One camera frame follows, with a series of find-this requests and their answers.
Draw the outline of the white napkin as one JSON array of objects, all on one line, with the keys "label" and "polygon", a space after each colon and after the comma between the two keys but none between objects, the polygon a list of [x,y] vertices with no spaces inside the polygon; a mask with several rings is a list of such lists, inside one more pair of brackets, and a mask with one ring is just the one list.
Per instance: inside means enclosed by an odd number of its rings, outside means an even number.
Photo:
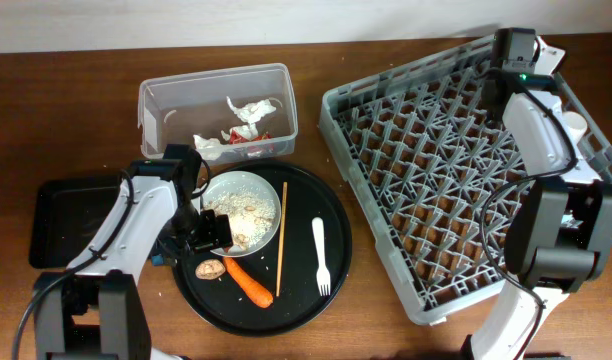
[{"label": "white napkin", "polygon": [[226,100],[230,110],[245,124],[255,124],[266,115],[272,114],[277,110],[269,99],[248,103],[243,107],[236,107],[230,97],[227,97]]}]

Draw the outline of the rice and nut leftovers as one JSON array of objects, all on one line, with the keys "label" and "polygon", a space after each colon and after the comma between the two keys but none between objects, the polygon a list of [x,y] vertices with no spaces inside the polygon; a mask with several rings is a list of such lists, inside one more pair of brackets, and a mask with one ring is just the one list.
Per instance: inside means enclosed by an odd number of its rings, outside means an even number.
[{"label": "rice and nut leftovers", "polygon": [[275,228],[277,211],[273,200],[250,190],[225,192],[203,208],[228,217],[233,245],[242,251],[258,245]]}]

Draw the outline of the grey plate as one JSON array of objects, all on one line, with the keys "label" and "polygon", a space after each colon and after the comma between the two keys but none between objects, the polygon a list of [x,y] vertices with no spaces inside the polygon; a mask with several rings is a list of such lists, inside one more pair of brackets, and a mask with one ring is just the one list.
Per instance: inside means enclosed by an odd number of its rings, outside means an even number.
[{"label": "grey plate", "polygon": [[276,190],[270,185],[268,181],[266,181],[261,176],[251,172],[230,171],[214,177],[211,180],[206,192],[199,199],[195,199],[193,201],[193,204],[198,211],[205,210],[203,206],[208,201],[214,200],[218,195],[223,194],[225,192],[235,192],[239,189],[250,190],[254,193],[258,193],[261,197],[273,200],[277,211],[274,223],[275,228],[269,235],[264,238],[262,242],[260,242],[258,245],[252,247],[249,250],[242,251],[234,247],[234,245],[228,248],[212,250],[212,253],[219,256],[243,257],[250,255],[265,247],[266,244],[272,240],[277,230],[279,229],[281,217],[281,203],[279,196]]}]

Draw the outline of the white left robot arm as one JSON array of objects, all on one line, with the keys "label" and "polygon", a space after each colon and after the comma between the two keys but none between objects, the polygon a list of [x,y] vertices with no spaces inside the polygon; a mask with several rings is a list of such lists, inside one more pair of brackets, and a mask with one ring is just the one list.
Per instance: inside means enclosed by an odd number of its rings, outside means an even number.
[{"label": "white left robot arm", "polygon": [[22,319],[34,322],[39,359],[165,359],[137,290],[154,247],[169,258],[232,245],[226,216],[198,211],[206,161],[189,145],[122,171],[117,200],[89,245],[65,271],[44,272]]}]

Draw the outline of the white tissue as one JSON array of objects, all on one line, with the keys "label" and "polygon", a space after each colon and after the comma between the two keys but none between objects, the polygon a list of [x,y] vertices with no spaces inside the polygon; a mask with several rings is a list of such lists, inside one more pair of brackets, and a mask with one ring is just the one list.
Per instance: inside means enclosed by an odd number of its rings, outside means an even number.
[{"label": "white tissue", "polygon": [[220,150],[222,144],[217,138],[205,139],[200,135],[194,135],[193,140],[196,151],[204,160],[215,161],[222,155]]}]

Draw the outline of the white plastic cup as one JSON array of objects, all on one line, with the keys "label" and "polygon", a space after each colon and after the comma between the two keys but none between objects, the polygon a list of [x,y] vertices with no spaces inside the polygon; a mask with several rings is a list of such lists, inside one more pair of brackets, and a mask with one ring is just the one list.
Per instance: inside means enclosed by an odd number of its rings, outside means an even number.
[{"label": "white plastic cup", "polygon": [[562,120],[568,128],[572,142],[577,145],[588,130],[587,120],[574,111],[566,111],[562,115]]}]

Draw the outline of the white plastic fork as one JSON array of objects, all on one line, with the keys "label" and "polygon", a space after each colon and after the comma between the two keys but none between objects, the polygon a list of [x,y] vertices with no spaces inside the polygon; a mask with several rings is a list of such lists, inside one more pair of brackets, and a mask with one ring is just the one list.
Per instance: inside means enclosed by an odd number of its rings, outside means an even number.
[{"label": "white plastic fork", "polygon": [[319,217],[312,219],[312,233],[317,254],[318,269],[316,272],[316,281],[318,290],[321,296],[329,296],[331,294],[331,277],[326,266],[325,259],[325,232],[323,220]]}]

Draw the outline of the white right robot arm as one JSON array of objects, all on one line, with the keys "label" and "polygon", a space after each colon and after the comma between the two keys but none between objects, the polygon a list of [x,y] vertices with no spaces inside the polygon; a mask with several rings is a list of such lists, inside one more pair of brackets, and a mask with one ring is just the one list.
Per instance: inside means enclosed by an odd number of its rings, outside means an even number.
[{"label": "white right robot arm", "polygon": [[578,144],[588,129],[564,111],[555,72],[565,52],[533,29],[501,28],[482,77],[488,120],[513,136],[527,174],[495,190],[490,206],[511,189],[532,185],[505,236],[505,263],[487,259],[505,284],[482,327],[469,335],[466,359],[521,359],[554,308],[603,272],[612,247],[612,183],[603,180]]}]

